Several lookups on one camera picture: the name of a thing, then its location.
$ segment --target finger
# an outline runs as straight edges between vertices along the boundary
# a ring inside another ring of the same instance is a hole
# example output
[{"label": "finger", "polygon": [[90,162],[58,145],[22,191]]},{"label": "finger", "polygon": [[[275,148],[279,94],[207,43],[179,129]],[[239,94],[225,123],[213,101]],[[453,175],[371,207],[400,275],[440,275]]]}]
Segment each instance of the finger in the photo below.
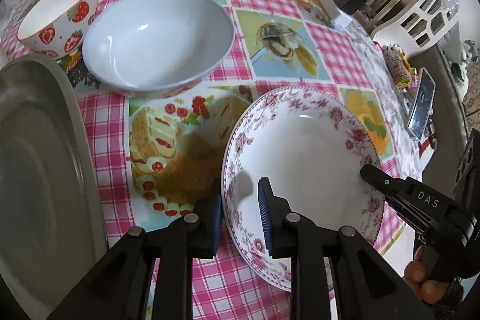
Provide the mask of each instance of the finger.
[{"label": "finger", "polygon": [[406,278],[406,277],[403,277],[402,278],[405,283],[413,290],[413,292],[417,295],[418,298],[422,299],[422,291],[420,289],[420,286],[418,285],[418,283],[415,283],[414,281]]},{"label": "finger", "polygon": [[445,295],[448,282],[426,281],[421,288],[421,298],[427,304],[436,304]]},{"label": "finger", "polygon": [[415,251],[415,253],[413,254],[413,260],[421,261],[421,259],[423,258],[423,251],[424,250],[425,250],[424,246],[418,247],[417,250]]},{"label": "finger", "polygon": [[427,272],[425,268],[418,260],[412,260],[403,271],[403,275],[405,275],[411,281],[416,283],[420,283],[425,281],[427,277]]}]

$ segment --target bowl rim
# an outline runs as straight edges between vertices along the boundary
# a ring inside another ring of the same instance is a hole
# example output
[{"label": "bowl rim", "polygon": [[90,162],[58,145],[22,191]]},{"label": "bowl rim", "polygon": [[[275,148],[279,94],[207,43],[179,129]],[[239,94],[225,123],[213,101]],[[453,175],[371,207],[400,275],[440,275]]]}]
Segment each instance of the bowl rim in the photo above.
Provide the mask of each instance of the bowl rim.
[{"label": "bowl rim", "polygon": [[180,82],[170,83],[170,84],[166,84],[166,85],[159,85],[159,86],[151,87],[151,88],[126,86],[126,85],[121,85],[119,83],[115,83],[115,82],[106,80],[102,76],[98,75],[98,73],[93,68],[91,68],[92,62],[90,62],[88,60],[88,56],[85,56],[84,48],[86,47],[86,43],[88,42],[89,37],[94,34],[93,31],[95,29],[95,25],[98,24],[103,18],[105,18],[105,15],[114,14],[115,11],[116,11],[115,10],[115,5],[116,4],[121,3],[121,2],[126,2],[126,1],[127,0],[118,0],[115,3],[111,4],[110,7],[107,7],[100,15],[98,15],[95,18],[95,21],[92,23],[91,28],[88,29],[88,31],[85,34],[85,37],[83,39],[82,55],[83,55],[83,62],[85,63],[85,66],[87,67],[88,71],[90,71],[90,73],[93,76],[95,76],[100,82],[105,83],[108,86],[111,86],[113,88],[117,88],[117,89],[120,89],[120,90],[124,90],[124,91],[132,91],[132,92],[153,92],[153,91],[166,90],[166,89],[170,89],[170,88],[174,88],[174,87],[181,87],[181,86],[184,86],[185,84],[189,84],[189,83],[191,83],[194,80],[197,80],[199,78],[203,79],[205,77],[205,75],[210,74],[215,68],[218,67],[218,65],[225,59],[227,54],[230,53],[231,50],[232,50],[233,44],[235,42],[235,36],[236,36],[234,22],[232,21],[232,19],[229,17],[229,15],[227,14],[227,12],[224,10],[224,8],[222,6],[220,6],[219,4],[217,4],[213,0],[207,0],[208,2],[212,2],[215,5],[215,7],[218,7],[225,14],[227,20],[230,22],[230,25],[232,27],[232,40],[230,42],[229,48],[225,51],[225,54],[218,61],[216,61],[211,67],[204,70],[203,72],[200,72],[198,75],[191,76],[188,79],[184,79]]},{"label": "bowl rim", "polygon": [[74,4],[72,4],[70,7],[68,7],[68,9],[66,9],[64,12],[62,12],[58,17],[56,17],[53,21],[47,23],[45,26],[43,26],[40,30],[36,31],[35,33],[29,35],[28,37],[25,37],[25,38],[20,38],[18,36],[18,33],[20,31],[20,29],[22,28],[22,25],[23,25],[23,22],[25,21],[26,17],[28,16],[28,14],[30,12],[32,12],[35,7],[37,7],[39,4],[42,3],[43,0],[39,0],[39,2],[37,2],[37,4],[35,4],[32,9],[30,11],[28,11],[27,15],[25,16],[25,18],[22,20],[22,23],[20,23],[20,26],[18,27],[18,30],[17,30],[17,41],[21,42],[21,41],[25,41],[25,40],[28,40],[29,38],[32,38],[33,36],[37,35],[38,33],[40,33],[43,29],[45,29],[46,27],[50,26],[52,23],[56,22],[58,19],[60,19],[66,12],[68,12],[68,10],[70,10],[72,7],[76,6],[78,3],[80,3],[82,0],[78,0],[76,1]]}]

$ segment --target white bowl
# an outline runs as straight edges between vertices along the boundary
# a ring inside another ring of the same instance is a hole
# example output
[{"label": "white bowl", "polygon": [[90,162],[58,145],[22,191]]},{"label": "white bowl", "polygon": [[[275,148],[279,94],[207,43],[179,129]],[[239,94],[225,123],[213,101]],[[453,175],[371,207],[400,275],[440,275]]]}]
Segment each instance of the white bowl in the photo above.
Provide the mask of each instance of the white bowl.
[{"label": "white bowl", "polygon": [[95,18],[98,0],[40,0],[18,29],[33,52],[60,59],[80,46]]},{"label": "white bowl", "polygon": [[83,59],[119,93],[167,98],[208,76],[233,36],[229,16],[212,0],[119,0],[88,31]]}]

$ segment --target metal rivet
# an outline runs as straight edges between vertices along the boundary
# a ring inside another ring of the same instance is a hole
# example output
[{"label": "metal rivet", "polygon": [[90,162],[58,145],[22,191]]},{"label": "metal rivet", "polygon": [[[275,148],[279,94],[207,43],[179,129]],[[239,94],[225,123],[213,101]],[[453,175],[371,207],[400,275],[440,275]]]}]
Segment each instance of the metal rivet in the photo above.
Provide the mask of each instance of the metal rivet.
[{"label": "metal rivet", "polygon": [[290,222],[299,222],[300,221],[300,215],[297,213],[289,213],[286,215],[286,218]]},{"label": "metal rivet", "polygon": [[131,226],[130,229],[128,229],[128,235],[133,236],[133,237],[138,237],[142,234],[143,229],[139,227],[138,225]]},{"label": "metal rivet", "polygon": [[343,226],[341,231],[342,231],[342,234],[344,234],[345,236],[349,236],[349,237],[355,236],[355,233],[357,232],[355,230],[355,228],[353,228],[349,225]]},{"label": "metal rivet", "polygon": [[195,213],[188,213],[183,216],[183,219],[189,223],[194,223],[198,221],[198,215]]}]

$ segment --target gray tray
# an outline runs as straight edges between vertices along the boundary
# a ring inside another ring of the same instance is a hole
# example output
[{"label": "gray tray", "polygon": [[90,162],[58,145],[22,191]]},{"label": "gray tray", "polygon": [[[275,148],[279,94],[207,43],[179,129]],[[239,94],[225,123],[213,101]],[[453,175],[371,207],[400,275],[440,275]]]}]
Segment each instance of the gray tray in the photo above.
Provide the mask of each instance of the gray tray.
[{"label": "gray tray", "polygon": [[0,274],[42,319],[106,247],[74,91],[52,59],[23,56],[0,71]]}]

